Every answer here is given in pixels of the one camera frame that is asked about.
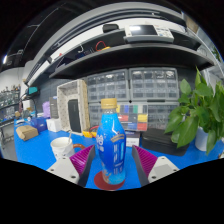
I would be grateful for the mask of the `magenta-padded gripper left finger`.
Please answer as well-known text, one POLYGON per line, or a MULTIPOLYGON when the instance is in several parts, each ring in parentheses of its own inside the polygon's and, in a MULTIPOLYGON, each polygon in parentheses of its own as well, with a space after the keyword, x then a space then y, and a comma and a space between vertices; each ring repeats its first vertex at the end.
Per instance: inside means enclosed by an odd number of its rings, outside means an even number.
POLYGON ((49 167, 47 171, 81 187, 85 187, 94 157, 95 146, 91 145, 71 157, 62 157, 49 167))

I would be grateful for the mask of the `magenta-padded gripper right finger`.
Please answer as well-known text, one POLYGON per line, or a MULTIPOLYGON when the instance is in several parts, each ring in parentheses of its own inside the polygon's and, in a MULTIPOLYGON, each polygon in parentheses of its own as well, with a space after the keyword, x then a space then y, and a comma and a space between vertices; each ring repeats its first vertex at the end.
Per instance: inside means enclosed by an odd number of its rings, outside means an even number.
POLYGON ((136 145, 132 146, 132 156, 142 186, 153 183, 179 170, 167 157, 156 157, 149 151, 136 145))

